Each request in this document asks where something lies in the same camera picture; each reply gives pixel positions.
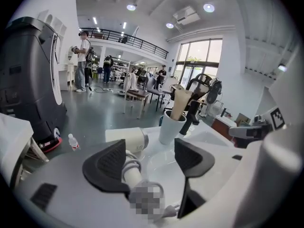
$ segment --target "red base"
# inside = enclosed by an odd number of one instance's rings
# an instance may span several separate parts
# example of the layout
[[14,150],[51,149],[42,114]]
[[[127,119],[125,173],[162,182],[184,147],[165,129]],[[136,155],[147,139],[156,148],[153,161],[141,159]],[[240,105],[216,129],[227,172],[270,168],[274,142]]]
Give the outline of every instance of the red base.
[[58,147],[61,143],[62,143],[62,138],[59,138],[58,142],[56,141],[56,143],[50,143],[49,145],[42,147],[41,150],[43,153],[48,153],[48,152],[52,151],[53,149],[55,149],[56,147]]

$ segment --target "railing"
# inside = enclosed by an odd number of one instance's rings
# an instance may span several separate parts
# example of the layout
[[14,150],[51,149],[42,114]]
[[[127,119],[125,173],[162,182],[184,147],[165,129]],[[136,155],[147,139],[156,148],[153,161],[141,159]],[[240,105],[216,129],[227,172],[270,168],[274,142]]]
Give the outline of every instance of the railing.
[[150,42],[139,39],[134,36],[122,34],[121,32],[107,30],[107,29],[96,29],[96,28],[81,28],[89,32],[89,38],[105,39],[116,41],[117,43],[124,43],[126,45],[142,49],[147,52],[151,52],[164,59],[167,58],[168,52]]

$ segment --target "ceiling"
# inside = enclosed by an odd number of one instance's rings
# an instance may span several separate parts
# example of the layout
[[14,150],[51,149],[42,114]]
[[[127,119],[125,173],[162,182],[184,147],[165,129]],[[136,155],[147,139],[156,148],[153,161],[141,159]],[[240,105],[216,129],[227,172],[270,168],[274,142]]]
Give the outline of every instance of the ceiling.
[[[101,54],[101,48],[100,47],[95,47],[94,50],[96,52],[97,58],[99,58],[99,56]],[[115,58],[118,58],[118,55],[121,55],[121,60],[130,61],[132,64],[145,62],[142,65],[145,65],[145,66],[159,66],[159,65],[161,65],[160,63],[155,62],[151,59],[147,59],[146,57],[142,57],[142,56],[134,54],[134,53],[121,51],[121,50],[114,49],[114,48],[109,48],[109,47],[106,48],[105,55],[106,56],[111,55],[112,57],[115,57]]]
[[122,21],[119,18],[112,18],[107,19],[105,17],[101,17],[98,15],[95,15],[96,20],[98,21],[98,24],[96,25],[93,21],[93,18],[87,15],[78,16],[78,24],[80,28],[102,28],[102,29],[108,29],[118,32],[124,32],[127,35],[133,35],[135,32],[137,25],[134,25],[130,22],[126,24],[125,29],[123,28],[124,21]]
[[265,77],[295,50],[298,34],[278,0],[237,0],[245,34],[246,72]]
[[[205,3],[213,4],[215,11],[207,13],[203,9]],[[127,19],[127,22],[132,24],[130,26],[131,31],[134,31],[137,26],[141,27],[145,26],[146,23],[150,25],[155,23],[157,30],[163,33],[166,38],[181,33],[176,28],[166,28],[165,24],[167,22],[175,24],[176,19],[173,18],[173,15],[187,6],[193,7],[200,20],[187,25],[179,25],[181,29],[230,18],[225,0],[76,0],[76,4],[80,26],[91,24],[91,27],[95,27],[92,21],[87,19],[96,16],[100,20],[100,26],[98,27],[107,26],[108,29],[120,31],[120,23]],[[126,9],[128,4],[136,4],[136,11],[129,12]]]

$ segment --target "gray floor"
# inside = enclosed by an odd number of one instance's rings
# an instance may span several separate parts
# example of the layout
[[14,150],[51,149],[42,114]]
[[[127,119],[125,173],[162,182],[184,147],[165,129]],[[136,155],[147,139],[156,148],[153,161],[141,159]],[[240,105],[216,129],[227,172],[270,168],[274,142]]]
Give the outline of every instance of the gray floor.
[[[155,127],[159,124],[164,105],[156,112],[157,96],[153,96],[151,104],[147,105],[141,119],[137,119],[140,101],[134,101],[134,107],[131,108],[131,101],[127,101],[126,113],[124,114],[124,97],[119,96],[117,92],[121,90],[118,83],[109,83],[104,85],[99,81],[92,83],[94,86],[102,88],[112,88],[114,92],[97,93],[91,92],[87,88],[85,93],[75,91],[61,91],[62,99],[66,104],[67,113],[63,129],[60,130],[63,142],[54,150],[47,153],[47,157],[53,157],[71,152],[72,148],[68,143],[69,133],[77,139],[80,148],[86,148],[105,142],[106,129],[119,129],[131,127]],[[93,90],[104,92],[99,87],[92,87]],[[206,124],[211,125],[213,119],[202,119]],[[24,164],[30,170],[39,167],[40,161],[26,159]]]

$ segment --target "recessed ceiling light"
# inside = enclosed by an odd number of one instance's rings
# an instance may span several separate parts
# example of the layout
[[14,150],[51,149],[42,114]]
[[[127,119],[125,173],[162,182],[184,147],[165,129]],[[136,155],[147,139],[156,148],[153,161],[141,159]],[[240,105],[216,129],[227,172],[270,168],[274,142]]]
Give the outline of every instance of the recessed ceiling light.
[[171,24],[171,23],[167,23],[166,26],[167,26],[168,28],[170,28],[170,29],[174,27],[174,25]]
[[214,11],[214,6],[212,4],[206,3],[204,4],[204,10],[208,13],[212,13]]
[[283,64],[280,64],[280,65],[279,65],[279,69],[280,69],[281,71],[283,71],[283,72],[286,72],[286,70],[287,70],[286,66],[283,65]]
[[136,6],[133,5],[133,4],[129,4],[129,5],[127,6],[127,9],[130,10],[130,11],[134,11],[134,10],[136,9]]

